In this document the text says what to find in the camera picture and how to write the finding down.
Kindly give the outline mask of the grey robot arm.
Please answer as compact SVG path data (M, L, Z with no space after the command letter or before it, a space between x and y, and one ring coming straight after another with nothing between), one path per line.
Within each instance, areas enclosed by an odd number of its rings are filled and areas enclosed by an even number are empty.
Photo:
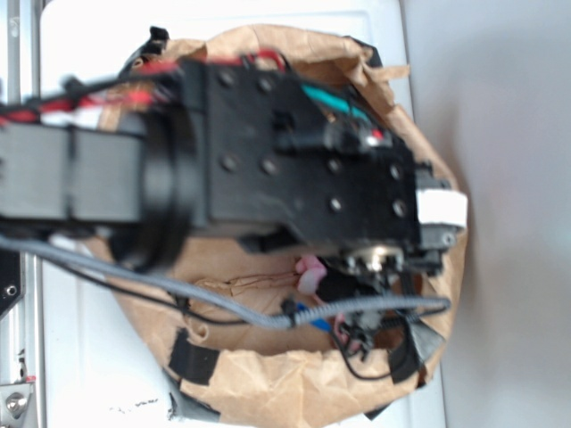
M288 68L183 60L127 77L113 131L40 122L111 81L1 110L1 229L111 233L116 260L166 268L188 236L252 253L313 253L357 275L433 274L468 200L352 100Z

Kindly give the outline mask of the black white-padded gripper finger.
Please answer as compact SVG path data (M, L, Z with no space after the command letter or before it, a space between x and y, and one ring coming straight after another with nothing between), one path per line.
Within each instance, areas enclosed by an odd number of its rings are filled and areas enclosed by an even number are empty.
M468 197L448 179L436 177L430 161L416 165L415 184L420 266L428 275L440 275L444 254L468 226Z

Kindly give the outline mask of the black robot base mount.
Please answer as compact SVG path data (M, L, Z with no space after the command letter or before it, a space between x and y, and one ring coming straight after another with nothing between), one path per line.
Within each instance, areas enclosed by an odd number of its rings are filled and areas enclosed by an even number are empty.
M21 255L1 250L0 257L0 310L4 318L22 297Z

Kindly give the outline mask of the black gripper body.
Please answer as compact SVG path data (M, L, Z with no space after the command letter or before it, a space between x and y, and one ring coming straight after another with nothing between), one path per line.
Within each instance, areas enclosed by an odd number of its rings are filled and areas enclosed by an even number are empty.
M411 149L292 72L186 61L199 193L195 235L253 252L419 245Z

